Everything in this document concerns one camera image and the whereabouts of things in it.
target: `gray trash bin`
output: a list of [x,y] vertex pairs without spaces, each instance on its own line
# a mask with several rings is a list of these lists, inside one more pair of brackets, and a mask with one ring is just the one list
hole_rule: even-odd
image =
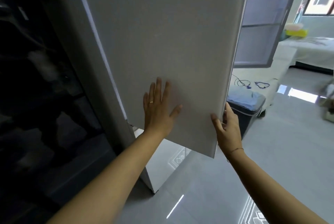
[[244,86],[230,86],[227,102],[238,115],[241,138],[244,137],[265,103],[265,96]]

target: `forearm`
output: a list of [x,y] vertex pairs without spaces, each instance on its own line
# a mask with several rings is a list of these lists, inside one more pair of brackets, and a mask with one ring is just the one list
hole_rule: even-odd
[[154,133],[141,134],[48,223],[112,223],[161,140]]
[[280,186],[243,150],[232,153],[230,162],[269,223],[327,223]]

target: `thin bracelet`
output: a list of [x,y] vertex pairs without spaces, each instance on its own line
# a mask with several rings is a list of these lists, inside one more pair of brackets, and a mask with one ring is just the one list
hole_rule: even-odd
[[244,150],[242,147],[237,147],[236,149],[232,150],[231,152],[229,152],[227,155],[231,155],[234,151],[238,150],[238,149],[242,149]]

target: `hand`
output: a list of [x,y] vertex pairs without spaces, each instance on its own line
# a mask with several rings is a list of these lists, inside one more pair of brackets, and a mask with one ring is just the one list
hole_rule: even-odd
[[158,134],[161,140],[171,132],[174,120],[179,115],[182,105],[176,106],[169,114],[169,92],[171,84],[166,82],[165,90],[161,98],[161,78],[157,78],[157,84],[151,83],[150,92],[144,94],[145,128],[144,132]]
[[242,148],[242,143],[238,116],[234,114],[227,102],[225,109],[224,120],[227,121],[226,124],[222,124],[216,114],[211,114],[211,120],[216,129],[218,145],[226,156],[233,150]]

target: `glossy gray floor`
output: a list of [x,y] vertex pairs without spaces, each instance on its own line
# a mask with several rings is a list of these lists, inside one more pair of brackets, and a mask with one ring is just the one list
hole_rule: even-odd
[[[289,69],[281,93],[243,145],[284,188],[334,223],[334,124],[322,119],[312,95],[330,79]],[[239,224],[247,202],[247,191],[219,149],[215,159],[192,151],[154,196],[138,181],[117,223]]]

